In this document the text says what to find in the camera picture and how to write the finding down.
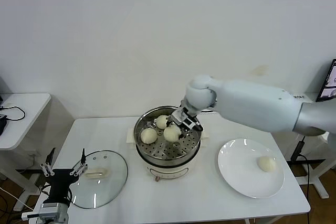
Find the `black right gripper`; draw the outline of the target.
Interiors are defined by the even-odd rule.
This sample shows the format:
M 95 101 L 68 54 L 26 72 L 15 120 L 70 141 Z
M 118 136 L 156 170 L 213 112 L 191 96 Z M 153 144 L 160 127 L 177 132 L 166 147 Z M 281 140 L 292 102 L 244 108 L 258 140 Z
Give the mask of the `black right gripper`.
M 169 127 L 173 122 L 180 128 L 184 129 L 192 129 L 196 125 L 194 118 L 187 113 L 186 108 L 182 107 L 177 108 L 171 114 L 171 118 L 167 118 L 166 127 Z M 178 139 L 182 139 L 185 136 L 186 131 L 182 130 Z

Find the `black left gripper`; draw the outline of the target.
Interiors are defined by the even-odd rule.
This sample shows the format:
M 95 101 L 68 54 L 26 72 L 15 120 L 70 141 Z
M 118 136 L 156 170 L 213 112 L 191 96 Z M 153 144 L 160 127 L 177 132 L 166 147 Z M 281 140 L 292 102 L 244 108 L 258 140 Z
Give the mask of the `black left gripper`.
M 40 164 L 40 168 L 43 171 L 44 176 L 51 176 L 49 181 L 49 202 L 71 203 L 72 191 L 70 189 L 70 185 L 77 182 L 79 176 L 81 176 L 88 168 L 88 164 L 86 163 L 85 149 L 82 149 L 81 159 L 79 163 L 73 167 L 73 169 L 55 169 L 53 171 L 51 164 L 54 153 L 55 148 L 53 148 L 47 155 L 45 162 Z

